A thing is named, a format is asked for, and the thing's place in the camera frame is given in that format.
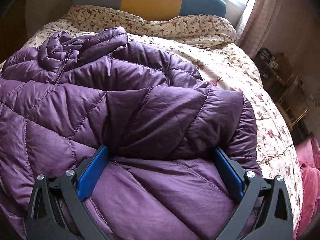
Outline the purple quilted down jacket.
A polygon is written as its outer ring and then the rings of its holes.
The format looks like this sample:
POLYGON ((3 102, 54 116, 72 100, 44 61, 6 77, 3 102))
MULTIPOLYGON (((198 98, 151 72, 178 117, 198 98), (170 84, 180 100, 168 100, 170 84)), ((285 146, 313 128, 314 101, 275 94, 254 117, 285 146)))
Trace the purple quilted down jacket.
POLYGON ((178 56, 122 27, 57 32, 1 73, 1 209, 20 237, 39 174, 112 154, 85 204, 117 239, 210 239, 234 210, 211 159, 220 147, 261 175, 257 127, 239 92, 203 81, 178 56))

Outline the pink quilted blanket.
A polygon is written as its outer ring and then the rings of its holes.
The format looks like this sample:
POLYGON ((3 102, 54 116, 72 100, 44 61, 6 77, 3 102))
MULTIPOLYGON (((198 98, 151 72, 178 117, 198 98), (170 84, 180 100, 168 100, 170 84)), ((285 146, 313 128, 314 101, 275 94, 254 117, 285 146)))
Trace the pink quilted blanket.
POLYGON ((303 201, 294 239, 306 232, 319 212, 319 143, 310 135, 295 147, 302 175, 303 201))

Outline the wooden chair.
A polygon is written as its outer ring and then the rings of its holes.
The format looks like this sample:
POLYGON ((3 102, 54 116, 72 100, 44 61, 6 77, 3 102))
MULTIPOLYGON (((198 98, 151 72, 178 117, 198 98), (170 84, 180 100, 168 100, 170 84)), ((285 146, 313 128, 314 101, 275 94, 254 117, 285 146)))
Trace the wooden chair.
POLYGON ((290 132, 310 110, 304 92, 297 87, 284 92, 280 100, 276 102, 276 107, 284 118, 290 132))

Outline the cluttered wooden desk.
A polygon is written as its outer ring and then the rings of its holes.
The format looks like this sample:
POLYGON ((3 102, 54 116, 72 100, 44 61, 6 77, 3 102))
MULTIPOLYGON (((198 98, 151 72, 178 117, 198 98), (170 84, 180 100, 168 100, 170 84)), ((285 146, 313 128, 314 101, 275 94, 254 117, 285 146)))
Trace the cluttered wooden desk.
POLYGON ((276 101, 303 84, 283 53, 272 54, 267 48, 261 48, 253 62, 259 70, 264 89, 276 101))

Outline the floral bed quilt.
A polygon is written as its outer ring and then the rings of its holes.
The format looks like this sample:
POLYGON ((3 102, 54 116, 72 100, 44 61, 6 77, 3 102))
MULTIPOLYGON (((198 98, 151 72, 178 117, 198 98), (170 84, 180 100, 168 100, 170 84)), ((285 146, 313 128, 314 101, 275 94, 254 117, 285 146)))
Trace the floral bed quilt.
MULTIPOLYGON (((25 46, 39 46, 57 31, 65 31, 72 37, 98 33, 81 31, 67 20, 60 19, 43 26, 25 46)), ((253 61, 235 43, 200 49, 164 38, 128 35, 130 40, 154 45, 191 62, 205 81, 244 94, 252 104, 257 119, 258 163, 267 177, 276 174, 284 176, 292 206, 293 224, 297 226, 302 211, 303 187, 296 150, 284 118, 264 90, 253 61)))

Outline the floral pillow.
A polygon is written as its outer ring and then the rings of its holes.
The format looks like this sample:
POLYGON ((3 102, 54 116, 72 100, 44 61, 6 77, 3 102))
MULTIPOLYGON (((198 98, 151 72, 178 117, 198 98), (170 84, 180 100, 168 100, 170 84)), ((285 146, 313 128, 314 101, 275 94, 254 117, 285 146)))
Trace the floral pillow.
POLYGON ((237 38, 231 23, 214 15, 177 16, 167 21, 148 21, 112 8, 73 5, 63 18, 81 31, 100 32, 122 26, 129 34, 164 38, 200 49, 235 43, 237 38))

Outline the brown wooden wardrobe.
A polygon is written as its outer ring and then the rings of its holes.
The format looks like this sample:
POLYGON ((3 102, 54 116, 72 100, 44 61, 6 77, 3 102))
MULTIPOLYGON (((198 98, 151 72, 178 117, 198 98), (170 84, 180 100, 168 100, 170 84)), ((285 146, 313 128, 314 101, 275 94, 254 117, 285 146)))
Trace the brown wooden wardrobe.
POLYGON ((15 0, 1 19, 1 62, 12 56, 27 41, 26 0, 15 0))

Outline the right floral curtain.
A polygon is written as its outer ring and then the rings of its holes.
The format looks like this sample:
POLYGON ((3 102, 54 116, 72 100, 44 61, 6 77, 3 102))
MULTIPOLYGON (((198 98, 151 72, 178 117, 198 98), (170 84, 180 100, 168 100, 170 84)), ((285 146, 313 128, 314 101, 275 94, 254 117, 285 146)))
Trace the right floral curtain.
POLYGON ((283 0, 248 0, 236 26, 237 42, 253 58, 264 44, 280 11, 283 0))

